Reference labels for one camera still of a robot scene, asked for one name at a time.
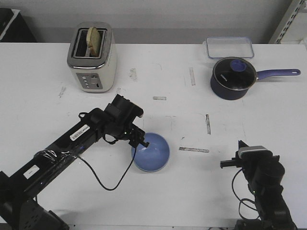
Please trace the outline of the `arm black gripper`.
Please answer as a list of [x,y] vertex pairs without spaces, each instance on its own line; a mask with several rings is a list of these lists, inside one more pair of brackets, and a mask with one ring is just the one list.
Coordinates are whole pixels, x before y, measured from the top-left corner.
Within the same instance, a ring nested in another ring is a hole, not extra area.
[[280,156],[274,155],[270,150],[247,152],[248,150],[249,146],[239,140],[235,157],[221,161],[220,167],[235,166],[242,169],[249,189],[283,189],[281,181],[285,168],[280,163]]
[[145,132],[133,124],[135,118],[128,116],[127,101],[123,96],[117,94],[104,112],[110,116],[110,119],[104,126],[103,139],[106,140],[106,135],[114,138],[113,141],[108,141],[109,144],[113,145],[118,140],[128,140],[129,145],[134,148],[139,144],[144,147],[149,146],[150,143],[144,141]]

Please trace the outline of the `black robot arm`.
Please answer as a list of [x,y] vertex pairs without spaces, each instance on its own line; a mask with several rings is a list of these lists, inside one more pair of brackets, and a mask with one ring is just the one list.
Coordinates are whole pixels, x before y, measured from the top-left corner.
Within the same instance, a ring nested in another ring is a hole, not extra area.
[[54,212],[46,211],[34,199],[75,159],[99,139],[110,135],[127,140],[129,145],[148,147],[145,132],[133,124],[143,110],[117,94],[104,110],[95,108],[79,113],[80,121],[16,171],[0,173],[0,216],[13,230],[68,230],[69,226]]
[[238,151],[231,160],[221,161],[220,167],[239,168],[248,182],[248,189],[254,201],[242,198],[255,205],[258,217],[248,219],[242,217],[236,221],[236,230],[296,230],[289,208],[283,197],[281,186],[285,168],[279,162],[280,156],[274,156],[263,146],[249,146],[238,142]]

